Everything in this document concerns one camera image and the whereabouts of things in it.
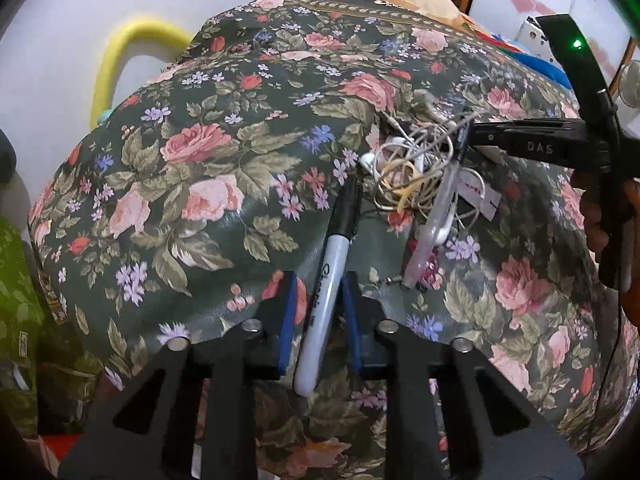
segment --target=green leaf print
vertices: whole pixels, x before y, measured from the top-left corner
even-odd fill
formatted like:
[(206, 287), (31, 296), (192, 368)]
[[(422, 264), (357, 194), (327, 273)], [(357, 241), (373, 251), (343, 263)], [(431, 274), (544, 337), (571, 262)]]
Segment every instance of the green leaf print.
[(187, 103), (187, 113), (194, 118), (197, 118), (202, 113), (202, 108), (197, 103)]
[(122, 337), (120, 330), (113, 319), (109, 320), (109, 328), (107, 329), (107, 334), (109, 336), (109, 343), (111, 344), (111, 348), (116, 352), (117, 355), (124, 358), (127, 352), (127, 342)]
[(161, 135), (161, 137), (163, 139), (170, 139), (176, 133), (177, 133), (177, 131), (174, 128), (174, 126), (167, 119), (165, 119), (162, 122), (162, 126), (160, 126), (160, 135)]
[(216, 94), (210, 95), (202, 101), (202, 108), (205, 110), (213, 110), (218, 102), (218, 96)]
[(137, 190), (140, 196), (148, 202), (155, 202), (166, 190), (169, 189), (167, 175), (158, 175), (153, 178), (142, 180), (138, 183)]
[(231, 260), (222, 256), (220, 247), (206, 232), (200, 231), (190, 238), (174, 240), (171, 254), (180, 258), (189, 267), (200, 267), (205, 270), (230, 269), (234, 266)]
[(269, 245), (276, 251), (284, 251), (286, 253), (293, 252), (299, 247), (291, 236), (279, 230), (269, 236)]
[(148, 148), (143, 148), (131, 155), (131, 165), (136, 169), (136, 171), (142, 173), (150, 168), (154, 168), (158, 164), (158, 143), (159, 141), (156, 139), (156, 142)]
[(290, 134), (263, 135), (251, 139), (251, 149), (254, 153), (265, 154), (273, 150), (279, 150), (287, 144), (295, 142), (304, 132), (291, 132)]
[(449, 283), (447, 283), (444, 304), (451, 317), (458, 323), (470, 321), (469, 313), (473, 313), (474, 299), (455, 270), (451, 273)]
[(236, 137), (240, 140), (251, 140), (254, 137), (261, 137), (269, 133), (269, 126), (265, 121), (255, 123), (251, 126), (239, 128)]
[(162, 224), (169, 224), (176, 220), (187, 205), (189, 198), (189, 187), (186, 184), (178, 184), (164, 200), (162, 210)]
[(348, 119), (350, 114), (346, 105), (311, 105), (311, 109), (316, 115), (321, 117), (333, 117), (334, 119)]
[(280, 218), (270, 216), (254, 217), (254, 227), (262, 235), (270, 236), (280, 228)]
[(191, 293), (187, 290), (187, 275), (166, 247), (161, 247), (156, 251), (152, 267), (160, 279), (173, 290), (191, 297)]
[(474, 323), (479, 327), (484, 328), (484, 330), (489, 331), (494, 323), (496, 313), (497, 306), (495, 304), (495, 297), (489, 292), (489, 288), (486, 284), (484, 284), (482, 296), (473, 307)]
[(144, 368), (149, 360), (148, 352), (146, 351), (145, 338), (140, 336), (139, 341), (133, 347), (131, 351), (131, 363), (133, 364), (133, 375), (140, 373), (140, 370)]
[(75, 306), (76, 311), (76, 321), (78, 322), (78, 328), (84, 335), (89, 335), (89, 324), (86, 322), (86, 316), (84, 315), (84, 311), (79, 307)]
[(122, 163), (125, 166), (131, 166), (133, 162), (133, 156), (142, 150), (142, 134), (141, 129), (137, 128), (135, 132), (127, 137), (122, 147)]
[(344, 129), (340, 136), (340, 144), (351, 151), (356, 151), (360, 147), (363, 137), (363, 128), (360, 123), (353, 123)]
[(262, 262), (270, 262), (269, 252), (267, 246), (257, 234), (247, 234), (244, 237), (244, 248), (249, 251), (249, 254), (256, 260)]

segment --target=white wall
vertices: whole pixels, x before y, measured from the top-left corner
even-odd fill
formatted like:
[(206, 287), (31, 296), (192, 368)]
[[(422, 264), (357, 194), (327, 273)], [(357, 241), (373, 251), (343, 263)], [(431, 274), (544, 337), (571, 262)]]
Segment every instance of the white wall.
[[(0, 191), (0, 214), (24, 229), (30, 202), (88, 133), (95, 76), (119, 25), (152, 15), (195, 34), (210, 16), (248, 1), (26, 0), (0, 39), (0, 128), (18, 158), (18, 175)], [(123, 70), (115, 99), (161, 66), (153, 56), (135, 57)]]
[[(529, 10), (535, 1), (544, 6), (536, 4), (536, 9)], [(608, 57), (598, 62), (605, 81), (611, 82), (625, 53), (630, 29), (610, 0), (473, 0), (469, 15), (492, 33), (513, 40), (527, 16), (550, 11), (571, 14), (585, 37), (597, 41)]]

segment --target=white cable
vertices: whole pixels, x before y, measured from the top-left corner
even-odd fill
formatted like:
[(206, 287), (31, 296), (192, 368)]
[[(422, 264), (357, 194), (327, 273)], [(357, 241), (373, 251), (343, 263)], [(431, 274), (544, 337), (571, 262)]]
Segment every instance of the white cable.
[[(371, 171), (374, 179), (373, 203), (379, 210), (390, 212), (401, 206), (412, 210), (414, 216), (419, 214), (426, 220), (438, 193), (444, 169), (453, 157), (452, 134), (479, 115), (467, 114), (458, 122), (454, 122), (437, 113), (429, 103), (427, 107), (434, 121), (414, 128), (410, 133), (407, 133), (395, 118), (382, 112), (388, 124), (402, 137), (384, 142), (373, 153), (372, 162), (368, 159), (370, 164), (367, 169)], [(482, 176), (471, 168), (462, 168), (462, 171), (471, 173), (479, 180), (482, 202), (486, 190)], [(400, 190), (404, 190), (406, 196), (399, 193)], [(454, 195), (453, 203), (458, 203), (457, 193)], [(460, 232), (468, 232), (478, 220), (479, 213), (478, 206), (467, 213), (457, 214), (455, 220), (462, 228)], [(471, 216), (471, 222), (465, 226), (462, 220)]]

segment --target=white paper tag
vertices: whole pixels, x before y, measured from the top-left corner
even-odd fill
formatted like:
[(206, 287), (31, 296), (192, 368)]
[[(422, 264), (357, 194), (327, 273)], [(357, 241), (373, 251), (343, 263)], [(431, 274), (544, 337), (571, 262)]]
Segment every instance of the white paper tag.
[(27, 357), (27, 345), (29, 343), (29, 334), (20, 332), (20, 340), (18, 343), (18, 354), (20, 357)]
[(482, 200), (482, 203), (480, 199), (481, 193), (482, 187), (478, 179), (468, 171), (460, 171), (458, 194), (473, 207), (478, 207), (480, 214), (491, 222), (494, 219), (502, 195), (487, 183), (484, 183), (484, 200)]

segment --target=green floral blanket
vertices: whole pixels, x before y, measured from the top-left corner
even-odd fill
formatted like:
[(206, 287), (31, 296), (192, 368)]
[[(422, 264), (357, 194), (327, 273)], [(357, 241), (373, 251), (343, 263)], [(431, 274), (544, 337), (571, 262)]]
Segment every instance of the green floral blanket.
[[(211, 18), (175, 66), (76, 146), (35, 204), (53, 316), (122, 389), (169, 338), (220, 336), (294, 269), (296, 354), (338, 188), (381, 142), (379, 112), (426, 120), (428, 92), (447, 115), (469, 105), (494, 121), (577, 116), (573, 96), (545, 77), (385, 2), (256, 0)], [(432, 254), (423, 292), (385, 285), (401, 271), (410, 214), (367, 202), (348, 269), (420, 336), (471, 339), (582, 449), (616, 298), (597, 280), (568, 171), (475, 152), (465, 163), (502, 194), (498, 212)], [(635, 398), (638, 338), (626, 320), (623, 331), (596, 444)], [(337, 323), (309, 399), (290, 390), (292, 366), (257, 385), (263, 469), (383, 475), (385, 386), (355, 377), (347, 352)], [(440, 448), (446, 465), (444, 432)]]

